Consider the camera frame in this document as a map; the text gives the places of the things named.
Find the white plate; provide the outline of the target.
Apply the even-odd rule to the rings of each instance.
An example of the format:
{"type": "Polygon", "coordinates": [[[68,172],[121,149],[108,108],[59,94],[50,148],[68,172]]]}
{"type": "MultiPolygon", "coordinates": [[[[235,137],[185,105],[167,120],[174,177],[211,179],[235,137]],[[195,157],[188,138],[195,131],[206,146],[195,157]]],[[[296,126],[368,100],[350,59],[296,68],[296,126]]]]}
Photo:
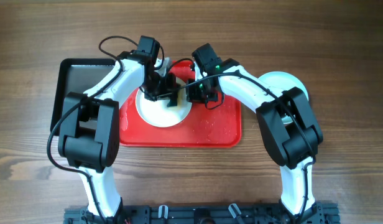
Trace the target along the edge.
{"type": "Polygon", "coordinates": [[[170,100],[150,101],[145,99],[141,90],[136,93],[136,110],[139,116],[149,125],[168,128],[183,121],[192,108],[187,101],[185,89],[178,91],[177,105],[168,107],[170,100]]]}

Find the light blue plate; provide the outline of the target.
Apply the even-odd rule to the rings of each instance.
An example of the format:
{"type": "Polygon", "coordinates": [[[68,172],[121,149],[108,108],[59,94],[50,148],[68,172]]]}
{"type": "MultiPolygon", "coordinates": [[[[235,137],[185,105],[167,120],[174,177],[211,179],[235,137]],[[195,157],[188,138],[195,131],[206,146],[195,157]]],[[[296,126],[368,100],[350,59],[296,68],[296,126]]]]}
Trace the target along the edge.
{"type": "MultiPolygon", "coordinates": [[[[268,72],[261,75],[259,78],[259,83],[264,85],[267,89],[269,89],[273,94],[275,94],[278,98],[282,95],[282,92],[285,90],[290,90],[293,87],[297,87],[301,89],[307,100],[309,101],[309,96],[305,85],[295,76],[289,74],[287,72],[268,72]]],[[[253,106],[253,111],[256,111],[256,108],[260,107],[264,102],[274,101],[274,98],[268,95],[265,91],[260,90],[258,94],[258,102],[255,106],[253,106]]],[[[284,124],[290,124],[292,122],[291,118],[288,115],[282,115],[282,122],[284,124]]]]}

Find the green and yellow sponge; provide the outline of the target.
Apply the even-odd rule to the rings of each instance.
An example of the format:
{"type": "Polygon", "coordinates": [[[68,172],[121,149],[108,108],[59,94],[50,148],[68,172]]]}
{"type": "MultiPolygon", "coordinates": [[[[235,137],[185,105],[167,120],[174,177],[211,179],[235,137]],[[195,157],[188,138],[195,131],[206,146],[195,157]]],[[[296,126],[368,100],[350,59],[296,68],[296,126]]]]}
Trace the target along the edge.
{"type": "Polygon", "coordinates": [[[175,107],[178,105],[178,97],[171,96],[169,102],[167,103],[167,107],[175,107]]]}

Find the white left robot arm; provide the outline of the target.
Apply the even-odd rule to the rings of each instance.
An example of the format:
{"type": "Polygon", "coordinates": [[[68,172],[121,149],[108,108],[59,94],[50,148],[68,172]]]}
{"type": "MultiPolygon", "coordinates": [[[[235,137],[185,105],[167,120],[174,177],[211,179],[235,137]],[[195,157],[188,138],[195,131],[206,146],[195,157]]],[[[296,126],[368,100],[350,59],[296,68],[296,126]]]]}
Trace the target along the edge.
{"type": "Polygon", "coordinates": [[[58,153],[68,162],[64,170],[83,181],[89,201],[85,221],[119,221],[122,198],[112,168],[120,142],[119,109],[135,89],[155,91],[171,64],[168,57],[126,52],[95,86],[83,93],[71,91],[64,98],[52,132],[58,133],[58,153]]]}

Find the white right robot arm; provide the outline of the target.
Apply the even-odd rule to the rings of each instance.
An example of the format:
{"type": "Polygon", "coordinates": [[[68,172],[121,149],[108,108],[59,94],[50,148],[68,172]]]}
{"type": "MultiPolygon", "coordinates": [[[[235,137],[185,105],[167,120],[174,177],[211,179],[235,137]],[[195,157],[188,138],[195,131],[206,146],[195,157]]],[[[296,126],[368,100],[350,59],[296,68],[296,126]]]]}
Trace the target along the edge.
{"type": "Polygon", "coordinates": [[[205,93],[211,84],[255,112],[264,147],[280,167],[283,208],[295,222],[310,218],[316,205],[311,173],[323,133],[303,83],[285,72],[257,78],[231,58],[194,61],[192,68],[196,80],[189,88],[205,93]]]}

